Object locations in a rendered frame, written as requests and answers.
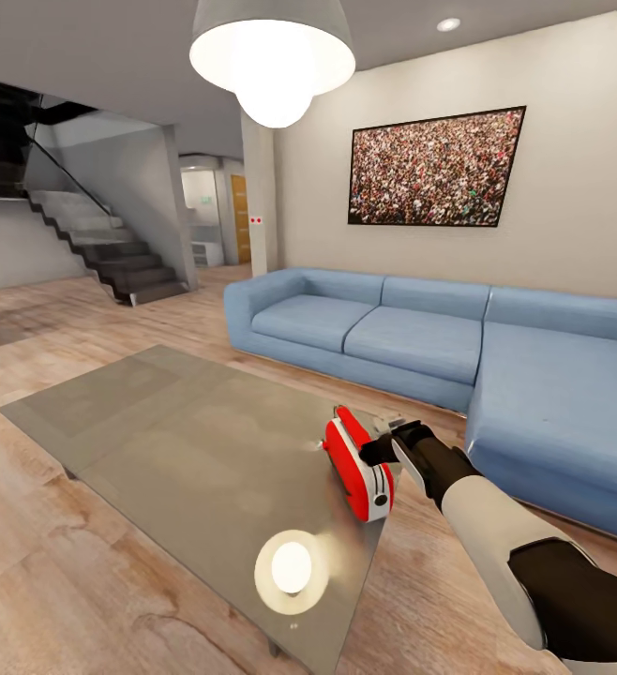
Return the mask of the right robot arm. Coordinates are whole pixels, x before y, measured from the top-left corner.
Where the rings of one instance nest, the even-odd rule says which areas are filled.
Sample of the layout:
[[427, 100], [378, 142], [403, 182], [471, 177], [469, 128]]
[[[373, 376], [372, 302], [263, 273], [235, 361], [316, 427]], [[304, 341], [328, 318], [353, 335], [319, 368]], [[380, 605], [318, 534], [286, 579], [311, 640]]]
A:
[[509, 626], [573, 675], [617, 675], [617, 577], [570, 536], [524, 508], [421, 420], [373, 419], [359, 458], [401, 462], [433, 499]]

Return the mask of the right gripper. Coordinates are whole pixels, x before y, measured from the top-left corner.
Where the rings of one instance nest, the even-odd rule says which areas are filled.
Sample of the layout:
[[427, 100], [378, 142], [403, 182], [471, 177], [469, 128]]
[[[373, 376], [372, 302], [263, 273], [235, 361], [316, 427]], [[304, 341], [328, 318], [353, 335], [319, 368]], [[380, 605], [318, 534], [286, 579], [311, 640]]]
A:
[[385, 450], [385, 443], [389, 439], [390, 434], [386, 434], [378, 440], [362, 443], [362, 449], [359, 452], [359, 458], [368, 463], [369, 467], [375, 467], [379, 464], [384, 463], [395, 463], [394, 459], [391, 459], [389, 452]]

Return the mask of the radio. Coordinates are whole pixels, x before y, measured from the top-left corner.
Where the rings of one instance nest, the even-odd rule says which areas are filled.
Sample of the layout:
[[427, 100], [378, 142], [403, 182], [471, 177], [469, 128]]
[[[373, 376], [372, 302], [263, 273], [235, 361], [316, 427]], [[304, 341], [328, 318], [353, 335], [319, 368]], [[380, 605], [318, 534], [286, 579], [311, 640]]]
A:
[[362, 443], [371, 442], [369, 433], [345, 407], [337, 409], [339, 418], [332, 419], [325, 430], [323, 448], [347, 495], [354, 514], [364, 522], [387, 517], [392, 513], [394, 482], [386, 463], [369, 467], [359, 458]]

